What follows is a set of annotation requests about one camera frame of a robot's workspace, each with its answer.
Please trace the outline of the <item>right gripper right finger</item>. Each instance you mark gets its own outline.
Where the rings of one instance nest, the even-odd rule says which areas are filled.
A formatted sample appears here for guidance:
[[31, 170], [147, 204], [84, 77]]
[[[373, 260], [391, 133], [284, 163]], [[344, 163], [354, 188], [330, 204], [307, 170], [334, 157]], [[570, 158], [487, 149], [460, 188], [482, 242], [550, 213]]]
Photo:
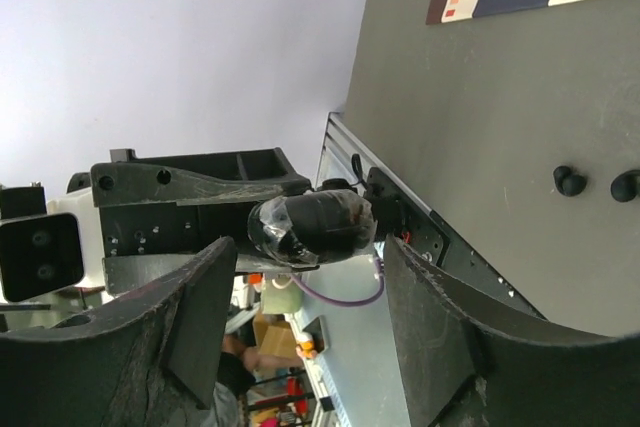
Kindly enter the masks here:
[[605, 337], [529, 315], [394, 237], [384, 264], [411, 425], [638, 425], [637, 334]]

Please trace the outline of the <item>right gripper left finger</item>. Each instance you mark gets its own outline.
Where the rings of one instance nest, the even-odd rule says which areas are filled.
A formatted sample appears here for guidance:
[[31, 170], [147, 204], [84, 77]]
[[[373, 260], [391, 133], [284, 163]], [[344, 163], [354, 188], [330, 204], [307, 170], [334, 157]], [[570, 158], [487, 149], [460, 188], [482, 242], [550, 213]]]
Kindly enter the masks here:
[[220, 238], [99, 308], [2, 334], [2, 425], [207, 423], [236, 261]]

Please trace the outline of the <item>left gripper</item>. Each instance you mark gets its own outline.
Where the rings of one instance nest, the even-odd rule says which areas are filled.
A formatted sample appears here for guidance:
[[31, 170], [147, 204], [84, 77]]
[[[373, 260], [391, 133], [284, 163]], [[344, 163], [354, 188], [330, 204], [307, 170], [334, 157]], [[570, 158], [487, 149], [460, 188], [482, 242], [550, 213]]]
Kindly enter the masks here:
[[258, 253], [247, 234], [253, 206], [233, 204], [311, 189], [311, 181], [295, 171], [281, 149], [151, 158], [120, 149], [114, 156], [116, 161], [90, 170], [94, 205], [108, 207], [99, 214], [105, 252], [114, 256], [103, 260], [111, 296], [177, 270], [220, 237], [232, 238], [241, 253], [237, 276], [319, 268], [250, 256]]

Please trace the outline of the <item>black earbud case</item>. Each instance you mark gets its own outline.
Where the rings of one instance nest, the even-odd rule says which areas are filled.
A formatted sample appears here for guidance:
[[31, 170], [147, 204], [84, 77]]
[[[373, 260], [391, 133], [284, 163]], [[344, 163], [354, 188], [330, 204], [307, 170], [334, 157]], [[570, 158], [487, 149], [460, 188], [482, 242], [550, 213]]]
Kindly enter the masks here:
[[349, 259], [374, 242], [376, 230], [371, 203], [346, 189], [278, 196], [255, 206], [247, 219], [252, 244], [295, 267]]

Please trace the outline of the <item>black earbud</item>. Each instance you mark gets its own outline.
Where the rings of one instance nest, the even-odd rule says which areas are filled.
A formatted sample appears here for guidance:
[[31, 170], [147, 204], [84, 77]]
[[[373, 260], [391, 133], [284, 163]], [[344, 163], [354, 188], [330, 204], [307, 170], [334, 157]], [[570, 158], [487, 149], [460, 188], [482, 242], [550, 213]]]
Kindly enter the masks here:
[[587, 178], [566, 165], [554, 169], [553, 179], [556, 190], [565, 197], [578, 196], [587, 186]]
[[631, 169], [619, 174], [610, 185], [612, 198], [619, 203], [626, 203], [639, 196], [640, 170]]

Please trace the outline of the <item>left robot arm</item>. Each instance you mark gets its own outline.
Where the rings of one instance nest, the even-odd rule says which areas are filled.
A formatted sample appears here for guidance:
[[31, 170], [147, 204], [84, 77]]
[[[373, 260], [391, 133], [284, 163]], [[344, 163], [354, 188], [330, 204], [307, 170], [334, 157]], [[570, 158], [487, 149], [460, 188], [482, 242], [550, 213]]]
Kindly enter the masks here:
[[236, 273], [288, 274], [347, 260], [398, 234], [400, 203], [373, 182], [320, 187], [279, 148], [139, 158], [114, 150], [90, 170], [106, 290], [118, 296], [185, 264], [220, 238]]

